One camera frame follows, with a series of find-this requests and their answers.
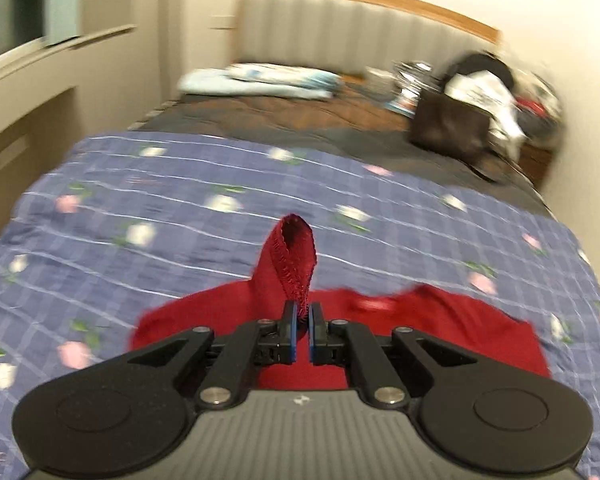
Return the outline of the red knit shirt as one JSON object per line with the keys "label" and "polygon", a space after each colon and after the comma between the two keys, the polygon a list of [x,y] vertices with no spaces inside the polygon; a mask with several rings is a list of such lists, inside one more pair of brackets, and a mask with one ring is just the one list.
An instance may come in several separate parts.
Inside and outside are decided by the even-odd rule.
{"label": "red knit shirt", "polygon": [[478,299],[417,285],[391,296],[365,296],[352,289],[311,290],[317,264],[313,233],[296,214],[280,219],[266,239],[248,280],[196,292],[146,312],[130,337],[137,350],[205,325],[219,335],[245,322],[278,318],[286,301],[298,302],[298,320],[310,304],[326,318],[348,318],[387,335],[399,325],[413,327],[488,358],[546,377],[550,374],[532,325]]}

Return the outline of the pile of clothes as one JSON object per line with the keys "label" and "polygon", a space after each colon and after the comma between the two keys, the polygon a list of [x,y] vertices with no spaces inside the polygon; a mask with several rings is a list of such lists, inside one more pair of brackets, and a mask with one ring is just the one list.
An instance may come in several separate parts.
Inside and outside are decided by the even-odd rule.
{"label": "pile of clothes", "polygon": [[562,142],[564,108],[555,89],[540,75],[510,67],[489,51],[470,51],[443,70],[424,61],[393,65],[392,97],[385,108],[412,118],[425,90],[443,93],[491,115],[497,148],[529,143],[554,151]]}

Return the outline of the blue checked floral quilt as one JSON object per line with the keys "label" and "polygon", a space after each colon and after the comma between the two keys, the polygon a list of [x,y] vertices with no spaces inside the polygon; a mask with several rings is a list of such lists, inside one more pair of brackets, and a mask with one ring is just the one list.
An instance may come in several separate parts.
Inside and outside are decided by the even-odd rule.
{"label": "blue checked floral quilt", "polygon": [[76,144],[0,234],[0,479],[26,470],[12,412],[65,373],[62,350],[112,358],[145,311],[246,278],[285,214],[313,230],[317,289],[377,296],[425,283],[532,323],[553,376],[590,404],[580,469],[600,479],[600,285],[566,226],[318,151],[161,132]]}

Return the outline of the wooden nightstand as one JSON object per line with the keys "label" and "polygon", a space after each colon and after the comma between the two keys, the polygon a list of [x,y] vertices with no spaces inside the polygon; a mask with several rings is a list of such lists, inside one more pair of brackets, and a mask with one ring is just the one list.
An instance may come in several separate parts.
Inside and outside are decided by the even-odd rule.
{"label": "wooden nightstand", "polygon": [[518,166],[534,187],[540,188],[548,174],[553,158],[553,151],[526,143],[520,149]]}

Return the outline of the dark brown leather bag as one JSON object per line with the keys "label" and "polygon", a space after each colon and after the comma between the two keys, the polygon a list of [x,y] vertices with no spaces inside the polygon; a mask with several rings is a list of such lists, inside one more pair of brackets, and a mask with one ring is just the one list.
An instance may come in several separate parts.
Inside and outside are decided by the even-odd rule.
{"label": "dark brown leather bag", "polygon": [[407,130],[407,139],[418,148],[454,158],[482,180],[503,183],[504,158],[490,142],[491,115],[482,108],[422,90]]}

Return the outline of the white light-blue pillow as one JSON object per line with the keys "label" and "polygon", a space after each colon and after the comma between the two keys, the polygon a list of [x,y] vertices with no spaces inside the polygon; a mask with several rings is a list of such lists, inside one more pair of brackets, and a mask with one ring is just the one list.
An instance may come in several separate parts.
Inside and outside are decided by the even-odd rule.
{"label": "white light-blue pillow", "polygon": [[342,86],[342,78],[326,70],[268,63],[201,68],[178,81],[178,91],[188,96],[275,96],[302,100],[329,100]]}

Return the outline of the grey padded wooden headboard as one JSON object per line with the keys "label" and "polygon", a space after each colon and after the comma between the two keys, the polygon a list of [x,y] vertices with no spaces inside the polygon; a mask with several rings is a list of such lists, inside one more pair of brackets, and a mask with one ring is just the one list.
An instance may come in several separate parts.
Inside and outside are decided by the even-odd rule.
{"label": "grey padded wooden headboard", "polygon": [[360,76],[399,61],[443,68],[500,32],[422,0],[237,0],[230,58]]}

